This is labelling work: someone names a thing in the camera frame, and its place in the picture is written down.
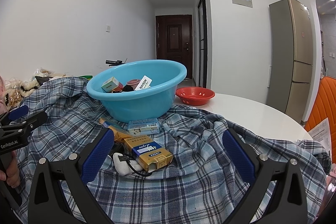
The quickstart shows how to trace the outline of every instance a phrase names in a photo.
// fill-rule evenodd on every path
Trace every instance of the red plastic basket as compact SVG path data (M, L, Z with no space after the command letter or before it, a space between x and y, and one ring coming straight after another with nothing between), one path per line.
M212 90L201 87L185 87L176 91L176 95L184 104L191 106L205 105L215 96Z

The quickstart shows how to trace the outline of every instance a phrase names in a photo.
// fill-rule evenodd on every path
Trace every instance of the blue plastic basin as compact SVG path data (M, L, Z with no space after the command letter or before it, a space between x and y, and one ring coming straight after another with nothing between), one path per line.
M120 122L159 118L173 104L177 85L186 77L186 67L170 60L144 60L113 67L93 77L87 93L102 102L110 115ZM101 85L111 77L123 85L132 79L152 79L151 87L140 91L106 93Z

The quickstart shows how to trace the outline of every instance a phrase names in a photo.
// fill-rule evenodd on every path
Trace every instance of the human hand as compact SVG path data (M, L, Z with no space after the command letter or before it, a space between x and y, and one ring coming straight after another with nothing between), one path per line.
M10 162L6 174L0 170L0 180L6 181L12 188L20 185L20 171L17 167L16 151L12 151L12 161Z

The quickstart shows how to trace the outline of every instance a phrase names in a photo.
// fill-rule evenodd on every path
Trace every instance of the white table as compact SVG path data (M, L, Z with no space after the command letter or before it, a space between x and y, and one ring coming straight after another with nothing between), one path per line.
M174 104L183 103L176 96ZM297 140L312 140L305 129L289 116L249 99L216 93L209 103L197 108L220 114L264 138L288 140L294 143Z

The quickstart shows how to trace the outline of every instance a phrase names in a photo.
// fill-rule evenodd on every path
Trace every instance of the refrigerator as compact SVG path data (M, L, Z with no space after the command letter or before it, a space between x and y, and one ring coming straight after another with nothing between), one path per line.
M313 63L310 14L297 0L269 5L272 69L266 104L302 123Z

